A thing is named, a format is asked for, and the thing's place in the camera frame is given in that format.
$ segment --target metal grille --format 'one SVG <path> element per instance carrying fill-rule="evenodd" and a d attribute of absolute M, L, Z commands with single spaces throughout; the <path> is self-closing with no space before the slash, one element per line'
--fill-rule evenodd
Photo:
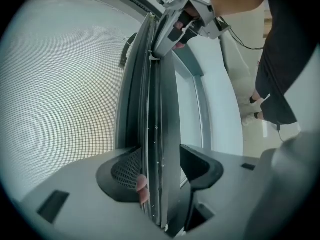
<path fill-rule="evenodd" d="M 141 24 L 94 0 L 30 0 L 0 46 L 2 180 L 14 198 L 113 149 L 124 39 Z"/>
<path fill-rule="evenodd" d="M 112 167 L 111 175 L 130 190 L 137 189 L 137 177 L 141 174 L 141 154 L 133 152 Z"/>

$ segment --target floor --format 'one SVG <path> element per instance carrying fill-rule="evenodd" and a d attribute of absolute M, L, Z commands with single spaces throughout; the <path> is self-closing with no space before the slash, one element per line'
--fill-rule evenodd
<path fill-rule="evenodd" d="M 264 5 L 261 6 L 261 8 L 258 8 L 257 11 L 249 12 L 246 14 L 249 14 L 251 18 L 254 18 L 254 14 L 259 14 L 259 11 L 261 13 L 264 12 L 264 15 L 267 16 L 265 20 L 265 29 L 262 31 L 264 34 L 264 37 L 270 31 L 270 11 L 268 8 L 268 3 L 266 2 Z M 254 40 L 253 38 L 250 38 L 250 35 L 248 35 L 248 25 L 250 24 L 249 20 L 243 21 L 243 20 L 237 20 L 237 18 L 241 18 L 241 14 L 236 15 L 234 18 L 231 18 L 230 21 L 232 21 L 232 28 L 236 31 L 237 35 L 242 37 L 243 42 L 245 44 L 250 44 L 251 47 L 259 47 L 261 45 L 261 41 L 264 44 L 265 38 L 262 40 Z M 250 54 L 248 55 L 248 51 L 243 52 L 241 49 L 239 49 L 243 60 L 246 62 L 249 68 L 249 74 L 248 72 L 239 72 L 236 68 L 231 68 L 231 71 L 229 72 L 229 76 L 235 91 L 235 94 L 237 97 L 239 96 L 246 96 L 250 97 L 255 89 L 255 79 L 258 71 L 258 63 L 261 57 L 262 52 L 256 54 Z M 263 102 L 263 100 L 260 100 L 255 106 L 245 106 L 240 105 L 239 110 L 241 117 L 245 117 L 248 114 L 254 113 L 254 112 L 260 112 L 261 108 L 260 105 Z M 278 148 L 283 143 L 281 138 L 286 141 L 290 138 L 295 137 L 299 132 L 301 131 L 299 124 L 294 123 L 291 125 L 282 125 L 280 130 L 280 136 L 276 129 L 276 126 L 270 122 L 262 121 L 262 120 L 256 120 L 249 126 L 243 127 L 243 154 L 244 156 L 248 157 L 255 157 L 259 158 L 262 153 L 265 150 Z"/>

